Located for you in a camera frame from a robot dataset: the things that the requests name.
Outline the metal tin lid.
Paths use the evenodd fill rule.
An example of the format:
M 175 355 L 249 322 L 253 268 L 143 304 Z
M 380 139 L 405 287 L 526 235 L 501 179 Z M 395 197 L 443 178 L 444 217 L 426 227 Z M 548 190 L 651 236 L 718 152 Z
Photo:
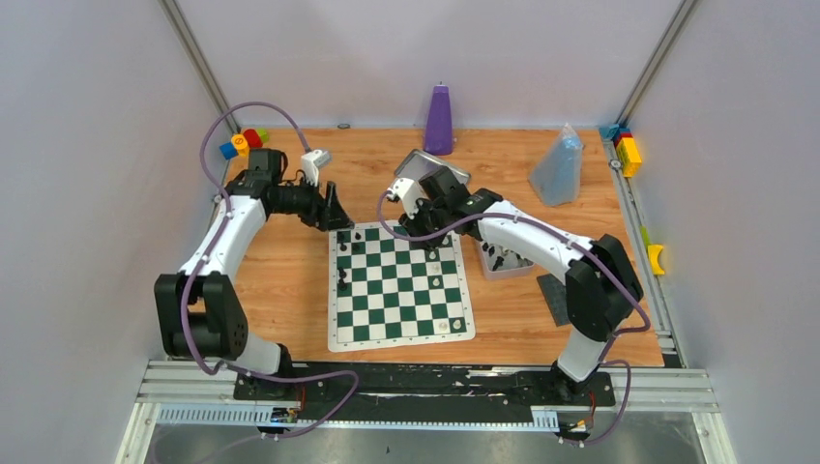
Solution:
M 461 184 L 467 185 L 471 179 L 470 173 L 455 164 L 420 149 L 411 150 L 405 159 L 395 169 L 396 178 L 407 178 L 419 181 L 423 176 L 436 171 L 439 167 L 449 168 Z

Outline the metal tin box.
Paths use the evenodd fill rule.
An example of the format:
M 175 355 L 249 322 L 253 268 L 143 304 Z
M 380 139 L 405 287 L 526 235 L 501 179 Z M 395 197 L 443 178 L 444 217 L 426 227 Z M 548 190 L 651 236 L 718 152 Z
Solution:
M 500 280 L 529 275 L 535 264 L 511 249 L 487 242 L 476 242 L 483 276 Z

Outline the grey lego baseplate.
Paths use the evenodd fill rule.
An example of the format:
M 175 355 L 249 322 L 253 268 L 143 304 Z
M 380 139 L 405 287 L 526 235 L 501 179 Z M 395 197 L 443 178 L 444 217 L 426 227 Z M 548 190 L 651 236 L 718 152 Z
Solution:
M 537 284 L 557 327 L 569 324 L 565 285 L 554 275 L 539 275 Z

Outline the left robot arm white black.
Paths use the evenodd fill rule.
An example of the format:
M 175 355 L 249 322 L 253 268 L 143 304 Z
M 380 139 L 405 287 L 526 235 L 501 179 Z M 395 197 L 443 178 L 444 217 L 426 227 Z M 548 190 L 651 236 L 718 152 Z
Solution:
M 217 358 L 231 367 L 260 373 L 259 387 L 273 399 L 296 387 L 290 356 L 280 343 L 253 334 L 234 280 L 247 249 L 272 214 L 295 215 L 321 232 L 349 229 L 353 221 L 333 182 L 321 184 L 327 150 L 301 157 L 302 177 L 286 182 L 286 155 L 261 148 L 249 153 L 246 169 L 225 188 L 218 214 L 193 256 L 175 274 L 154 285 L 161 342 L 170 357 Z

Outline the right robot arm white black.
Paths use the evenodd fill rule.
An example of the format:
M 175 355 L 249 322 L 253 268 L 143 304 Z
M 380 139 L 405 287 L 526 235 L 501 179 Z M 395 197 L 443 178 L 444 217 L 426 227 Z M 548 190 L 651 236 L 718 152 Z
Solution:
M 419 181 L 396 178 L 382 197 L 404 210 L 401 240 L 433 249 L 454 232 L 509 250 L 555 277 L 565 289 L 571 334 L 555 363 L 552 389 L 569 404 L 589 393 L 590 376 L 615 338 L 628 332 L 623 324 L 639 310 L 643 297 L 620 240 L 564 231 L 522 212 L 490 189 L 470 191 L 447 167 Z

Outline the black pawn on board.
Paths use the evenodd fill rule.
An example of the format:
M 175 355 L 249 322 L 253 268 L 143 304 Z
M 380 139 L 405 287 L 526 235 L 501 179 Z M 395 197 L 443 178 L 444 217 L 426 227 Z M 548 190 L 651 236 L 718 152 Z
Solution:
M 349 283 L 345 280 L 347 278 L 347 272 L 342 269 L 337 269 L 337 291 L 339 293 L 346 291 L 348 289 Z

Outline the green white chess mat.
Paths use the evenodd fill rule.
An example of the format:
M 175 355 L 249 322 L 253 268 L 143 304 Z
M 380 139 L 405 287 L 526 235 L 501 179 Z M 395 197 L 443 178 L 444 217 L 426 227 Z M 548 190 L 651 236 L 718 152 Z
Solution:
M 329 236 L 328 348 L 334 353 L 471 340 L 476 335 L 461 241 L 454 232 L 425 250 L 398 239 L 394 220 Z M 348 289 L 337 291 L 337 269 Z M 442 279 L 431 288 L 433 277 Z M 450 331 L 462 318 L 464 330 Z

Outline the purple cone bottle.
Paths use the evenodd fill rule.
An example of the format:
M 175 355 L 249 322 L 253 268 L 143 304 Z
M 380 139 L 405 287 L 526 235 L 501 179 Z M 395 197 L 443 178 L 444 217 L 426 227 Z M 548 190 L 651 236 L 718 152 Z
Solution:
M 447 156 L 454 150 L 454 126 L 450 89 L 440 83 L 432 90 L 427 112 L 424 150 L 434 156 Z

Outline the colourful block stack left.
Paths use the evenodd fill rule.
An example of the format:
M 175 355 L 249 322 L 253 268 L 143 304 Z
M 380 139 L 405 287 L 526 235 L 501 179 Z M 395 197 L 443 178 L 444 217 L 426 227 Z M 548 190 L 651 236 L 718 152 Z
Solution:
M 252 149 L 262 148 L 269 141 L 269 134 L 264 129 L 245 129 L 231 136 L 228 142 L 219 146 L 226 160 L 247 157 Z

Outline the colourful block stack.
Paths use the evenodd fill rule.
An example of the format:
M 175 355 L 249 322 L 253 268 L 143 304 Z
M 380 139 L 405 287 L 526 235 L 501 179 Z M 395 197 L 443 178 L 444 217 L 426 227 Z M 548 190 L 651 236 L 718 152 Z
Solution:
M 219 146 L 226 160 L 247 157 L 252 149 L 262 148 L 269 141 L 269 134 L 264 129 L 245 129 L 231 136 L 228 142 Z
M 601 138 L 610 141 L 625 178 L 634 177 L 642 166 L 642 157 L 629 128 L 621 125 L 599 127 Z

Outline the colourful block stack right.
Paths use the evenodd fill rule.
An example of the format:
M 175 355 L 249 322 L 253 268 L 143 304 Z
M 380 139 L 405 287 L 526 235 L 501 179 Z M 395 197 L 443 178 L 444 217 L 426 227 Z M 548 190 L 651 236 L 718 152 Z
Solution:
M 629 128 L 621 125 L 599 127 L 601 138 L 610 141 L 625 178 L 634 177 L 642 166 L 642 157 Z

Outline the yellow curved block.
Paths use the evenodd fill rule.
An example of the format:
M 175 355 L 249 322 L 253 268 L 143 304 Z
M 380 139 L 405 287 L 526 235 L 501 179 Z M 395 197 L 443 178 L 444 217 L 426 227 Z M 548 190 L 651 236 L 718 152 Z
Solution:
M 654 276 L 664 276 L 666 271 L 661 263 L 661 254 L 664 251 L 664 245 L 655 243 L 651 240 L 649 231 L 646 226 L 640 227 L 641 238 L 644 247 L 646 248 L 647 257 L 649 259 L 650 268 Z

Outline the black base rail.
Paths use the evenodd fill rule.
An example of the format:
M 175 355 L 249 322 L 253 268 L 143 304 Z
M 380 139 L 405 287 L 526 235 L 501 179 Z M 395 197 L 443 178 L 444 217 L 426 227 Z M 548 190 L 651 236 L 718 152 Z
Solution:
M 238 376 L 233 396 L 245 401 L 294 401 L 301 418 L 339 421 L 524 423 L 535 407 L 589 412 L 616 399 L 608 374 L 596 372 L 580 390 L 550 368 L 496 370 L 489 365 L 309 362 L 291 374 L 298 384 Z

